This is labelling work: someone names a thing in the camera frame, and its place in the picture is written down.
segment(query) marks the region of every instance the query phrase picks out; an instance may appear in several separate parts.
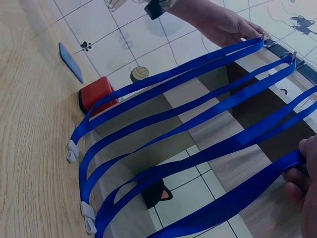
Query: paw print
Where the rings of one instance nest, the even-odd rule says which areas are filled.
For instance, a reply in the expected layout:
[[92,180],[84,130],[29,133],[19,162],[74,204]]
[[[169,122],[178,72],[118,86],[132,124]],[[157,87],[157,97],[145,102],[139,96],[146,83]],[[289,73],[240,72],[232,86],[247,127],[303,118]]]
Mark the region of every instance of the paw print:
[[89,49],[91,49],[91,43],[87,43],[86,41],[84,41],[81,45],[81,48],[83,48],[83,51],[89,51]]

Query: wrist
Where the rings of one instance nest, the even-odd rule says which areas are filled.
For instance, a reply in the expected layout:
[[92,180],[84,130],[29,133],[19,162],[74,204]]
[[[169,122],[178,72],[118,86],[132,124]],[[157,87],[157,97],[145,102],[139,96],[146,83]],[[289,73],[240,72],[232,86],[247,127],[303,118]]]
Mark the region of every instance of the wrist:
[[204,22],[210,24],[218,7],[209,0],[178,0],[166,11],[199,28]]

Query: wooden table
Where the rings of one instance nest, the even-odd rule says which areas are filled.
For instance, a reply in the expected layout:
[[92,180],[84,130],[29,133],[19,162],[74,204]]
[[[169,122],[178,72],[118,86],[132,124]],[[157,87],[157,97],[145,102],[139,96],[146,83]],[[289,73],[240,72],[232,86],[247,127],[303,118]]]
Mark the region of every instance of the wooden table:
[[72,46],[44,0],[0,1],[0,33],[0,237],[90,237],[78,164],[65,160],[83,118],[82,85],[58,52],[59,42]]

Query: red block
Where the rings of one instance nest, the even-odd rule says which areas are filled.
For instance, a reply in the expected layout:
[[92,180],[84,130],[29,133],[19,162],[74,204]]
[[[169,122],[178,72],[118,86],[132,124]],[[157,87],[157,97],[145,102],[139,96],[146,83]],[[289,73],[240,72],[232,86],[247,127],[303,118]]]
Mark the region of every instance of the red block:
[[[78,93],[79,107],[81,111],[86,115],[100,98],[112,93],[113,91],[114,90],[107,80],[107,77],[102,77],[82,88]],[[119,100],[115,99],[111,102],[101,105],[93,111],[92,115],[94,116],[118,102]]]

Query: blue strap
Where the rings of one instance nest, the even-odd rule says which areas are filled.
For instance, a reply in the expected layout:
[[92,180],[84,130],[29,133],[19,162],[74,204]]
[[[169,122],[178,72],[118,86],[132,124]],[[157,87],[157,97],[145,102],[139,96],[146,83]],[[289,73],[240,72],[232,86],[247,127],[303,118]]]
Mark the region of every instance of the blue strap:
[[[245,129],[244,131],[226,139],[223,140],[199,153],[196,155],[193,155],[187,159],[184,159],[182,161],[177,162],[171,162],[164,165],[155,166],[153,168],[150,168],[138,175],[136,175],[134,178],[130,179],[125,184],[118,187],[116,190],[114,190],[104,201],[104,208],[109,208],[113,205],[116,193],[123,187],[124,185],[134,182],[134,181],[140,181],[144,178],[152,177],[154,173],[157,173],[158,171],[169,171],[173,169],[173,172],[177,173],[185,169],[189,169],[193,166],[196,166],[198,164],[211,161],[213,159],[216,159],[218,157],[236,152],[238,150],[247,148],[249,146],[252,146],[254,144],[260,143],[264,140],[267,140],[268,138],[271,138],[272,136],[275,136],[279,134],[281,131],[285,130],[286,128],[289,128],[296,122],[302,120],[303,118],[307,117],[310,113],[312,113],[316,109],[316,105],[312,105],[306,110],[296,114],[291,119],[284,122],[282,125],[278,126],[277,128],[266,132],[267,130],[270,130],[273,128],[276,124],[278,124],[283,118],[285,118],[289,113],[293,111],[293,109],[305,98],[307,98],[309,95],[317,91],[317,86],[307,90],[306,92],[299,95],[296,99],[294,99],[291,103],[286,105],[285,107],[281,108],[274,114],[266,117],[262,121],[254,124],[253,126],[249,127],[248,129]],[[142,183],[140,182],[136,187],[133,188],[136,189],[138,187],[142,187]]]
[[213,106],[210,109],[206,110],[205,112],[199,114],[198,116],[194,117],[193,119],[187,121],[186,123],[180,125],[179,127],[177,127],[175,129],[165,133],[164,135],[161,135],[161,136],[157,137],[156,139],[150,141],[149,143],[140,147],[136,151],[118,156],[110,161],[103,163],[99,167],[97,167],[96,170],[92,173],[92,175],[88,178],[87,182],[85,182],[85,185],[84,185],[83,190],[81,192],[82,201],[89,203],[89,196],[90,196],[90,193],[91,193],[94,185],[96,184],[96,182],[99,180],[99,178],[101,178],[101,176],[113,164],[115,164],[120,159],[122,159],[130,154],[136,153],[137,151],[139,151],[147,146],[150,146],[150,145],[152,145],[160,140],[163,140],[163,139],[166,139],[166,138],[171,137],[173,135],[182,133],[182,132],[187,131],[187,130],[189,130],[189,129],[191,129],[191,128],[193,128],[193,127],[195,127],[195,126],[197,126],[205,121],[208,121],[209,119],[217,116],[218,114],[230,109],[231,107],[233,107],[235,105],[240,104],[241,102],[245,101],[246,99],[254,96],[257,93],[260,93],[261,91],[265,90],[269,86],[273,85],[274,83],[276,83],[276,82],[280,81],[281,79],[285,78],[286,76],[290,75],[295,69],[296,62],[295,62],[295,60],[292,61],[292,57],[285,58],[285,61],[288,63],[291,63],[291,64],[288,67],[282,69],[281,71],[275,73],[274,75],[271,75],[271,76],[267,77],[266,79],[263,79],[259,82],[256,82],[255,84],[253,84],[251,86],[246,87],[242,91],[232,95],[231,97],[223,100],[222,102],[219,102],[215,106]]
[[239,80],[236,80],[228,85],[225,85],[221,88],[218,88],[212,92],[207,93],[206,95],[197,98],[189,103],[186,103],[180,107],[168,110],[166,112],[162,112],[144,119],[141,119],[135,123],[132,123],[118,131],[116,131],[115,133],[108,135],[106,137],[104,137],[103,139],[101,139],[100,141],[98,141],[96,144],[94,144],[85,154],[80,166],[79,166],[79,186],[80,186],[80,193],[83,193],[83,187],[85,182],[87,181],[87,169],[89,166],[89,163],[91,162],[91,160],[93,159],[93,157],[99,153],[100,150],[102,150],[103,148],[105,148],[107,145],[113,143],[114,141],[125,137],[137,130],[140,130],[144,127],[147,127],[149,125],[153,125],[155,123],[158,123],[160,121],[172,118],[176,115],[180,115],[184,112],[187,112],[205,102],[207,102],[208,100],[215,98],[225,92],[228,92],[248,81],[250,81],[251,79],[253,79],[256,75],[266,72],[272,68],[277,67],[280,64],[283,63],[287,63],[289,59],[287,58],[283,58],[280,59],[276,62],[273,62],[271,64],[265,65],[261,68],[258,68],[256,70],[254,70],[253,72],[247,74],[246,76],[240,78]]
[[[90,132],[91,130],[95,129],[97,126],[105,123],[106,121],[108,121],[109,119],[123,113],[126,110],[131,109],[132,107],[143,103],[146,100],[149,100],[151,98],[156,97],[157,95],[166,92],[184,82],[187,82],[201,74],[204,74],[208,71],[211,71],[215,68],[224,66],[229,64],[230,62],[233,62],[235,60],[238,60],[244,56],[247,56],[249,54],[252,54],[256,51],[258,51],[259,49],[261,49],[264,45],[263,40],[261,40],[260,38],[256,38],[256,39],[252,39],[249,41],[245,41],[245,42],[241,42],[238,43],[236,45],[233,46],[229,46],[226,48],[222,48],[221,50],[215,51],[213,53],[209,53],[205,56],[199,57],[197,59],[194,59],[188,63],[185,63],[175,69],[172,69],[170,71],[155,75],[153,77],[150,77],[146,80],[142,80],[139,81],[135,84],[131,84],[128,85],[118,91],[115,91],[109,95],[107,95],[106,97],[100,99],[99,101],[97,101],[95,103],[95,105],[93,106],[93,108],[87,113],[87,115],[85,116],[85,118],[82,120],[82,122],[78,125],[78,127],[76,127],[76,129],[74,130],[72,136],[71,136],[71,140],[73,140],[73,142],[75,144],[78,143],[79,139],[81,137],[83,137],[84,135],[86,135],[88,132]],[[151,86],[153,84],[156,84],[158,82],[162,82],[166,79],[172,78],[178,74],[181,74],[185,71],[188,71],[174,79],[171,79],[155,88],[152,88],[148,91],[145,91],[137,96],[135,96],[134,98],[124,101],[121,104],[117,105],[116,107],[113,107],[111,109],[109,109],[107,112],[99,115],[98,117],[92,119],[91,121],[89,121],[89,118],[92,114],[92,111],[101,106],[104,103],[110,102],[113,99],[125,96],[129,93],[135,92],[139,89]]]
[[183,219],[148,238],[174,238],[195,234],[219,225],[237,215],[256,200],[283,172],[305,163],[296,150],[270,164],[236,188]]
[[[306,91],[302,95],[307,97],[308,95],[312,94],[316,90],[317,90],[317,86]],[[251,145],[254,145],[256,143],[260,143],[260,142],[262,142],[268,138],[271,138],[272,136],[284,131],[285,129],[291,127],[293,124],[295,124],[295,123],[299,122],[300,120],[302,120],[303,118],[307,117],[309,114],[311,114],[313,111],[315,111],[317,109],[317,103],[314,103],[309,108],[294,115],[291,119],[287,120],[282,125],[276,127],[275,129],[273,129],[273,130],[271,130],[263,135],[260,135],[256,139],[252,140],[253,136],[250,136],[250,134],[249,134],[250,131],[253,131],[254,135],[257,135],[257,134],[260,134],[262,131],[267,130],[267,128],[269,128],[269,127],[274,127],[275,124],[277,124],[282,119],[282,118],[277,118],[277,116],[285,117],[288,114],[287,112],[289,111],[288,110],[289,108],[294,108],[299,102],[302,101],[302,98],[303,98],[302,95],[297,97],[293,102],[291,102],[290,104],[288,104],[287,106],[285,106],[284,108],[279,110],[278,112],[270,115],[269,117],[267,117],[263,121],[255,124],[254,126],[249,127],[248,129],[236,134],[235,136],[230,137],[229,139],[226,139],[222,142],[219,142],[218,144],[213,145],[210,148],[205,149],[205,150],[199,152],[198,154],[193,155],[193,156],[191,156],[187,159],[184,159],[182,161],[171,162],[168,164],[156,166],[156,167],[150,168],[147,171],[135,176],[129,182],[138,181],[141,178],[144,178],[145,176],[142,176],[142,175],[146,175],[146,176],[151,175],[151,176],[148,176],[147,179],[142,180],[142,182],[140,182],[138,185],[136,185],[130,192],[128,192],[122,199],[120,199],[114,206],[111,207],[111,204],[113,204],[113,202],[114,202],[115,194],[119,191],[119,189],[122,186],[119,187],[118,189],[116,189],[115,191],[113,191],[107,197],[105,202],[102,204],[100,211],[97,215],[97,218],[96,218],[96,228],[97,228],[96,238],[102,237],[103,232],[104,232],[105,228],[107,227],[107,225],[110,223],[110,221],[134,196],[139,194],[142,190],[144,190],[145,188],[147,188],[148,186],[150,186],[151,184],[153,184],[157,180],[165,178],[166,176],[172,175],[172,174],[177,173],[179,171],[191,168],[192,166],[195,166],[197,164],[200,164],[200,163],[203,163],[206,161],[210,161],[210,160],[213,160],[215,158],[221,157],[223,155],[244,149],[244,148],[249,147]],[[248,135],[250,136],[249,142],[246,145],[241,145],[240,139],[246,138]],[[293,162],[289,163],[288,166],[286,166],[283,170],[280,170],[278,172],[278,176],[280,174],[282,174],[285,171],[285,169],[287,169],[291,166],[295,166],[295,165],[297,165],[297,164],[293,164]],[[267,167],[264,170],[266,170],[266,171],[268,170],[267,173],[270,175],[275,174],[274,171],[272,171],[270,169],[270,167]],[[248,203],[239,202],[240,200],[236,201],[236,199],[237,199],[236,195],[230,194],[230,195],[226,195],[226,202],[223,203],[221,208],[225,209],[229,204],[233,204],[233,201],[231,201],[231,200],[228,201],[228,199],[231,198],[235,202],[239,202],[238,205],[234,206],[234,208],[237,210],[237,213],[238,213],[239,211],[244,209],[247,205],[249,205],[252,201],[254,201],[275,180],[275,179],[269,180],[267,178],[267,176],[263,176],[263,175],[261,175],[260,177],[261,177],[261,181],[264,181],[265,185],[264,185],[264,183],[262,183],[260,186],[258,186],[258,182],[257,182],[256,184],[257,184],[257,186],[258,186],[257,188],[259,188],[259,190],[258,190],[258,193],[255,193],[254,196],[251,196],[251,195],[249,196],[249,194],[246,195],[246,193],[250,191],[250,185],[242,186],[242,187],[246,187],[247,189],[246,190],[245,190],[245,188],[241,189],[243,192],[240,192],[240,193],[243,194],[242,195],[243,198],[246,198],[246,197],[248,198],[248,201],[249,201]],[[220,219],[220,223],[230,219],[231,217],[233,217],[237,213],[234,213],[234,214],[229,213],[227,216],[225,216],[225,220]],[[166,234],[164,233],[163,236],[160,236],[160,234],[158,234],[157,237],[164,237],[165,238],[165,237],[178,237],[178,236],[190,235],[190,234],[194,234],[194,233],[203,231],[205,229],[211,228],[211,227],[216,226],[218,224],[217,223],[212,224],[207,228],[201,228],[201,227],[197,226],[196,229],[202,229],[202,230],[190,230],[187,233],[182,233],[182,231],[179,231],[182,233],[182,235],[173,235],[172,234],[172,236],[165,236]]]

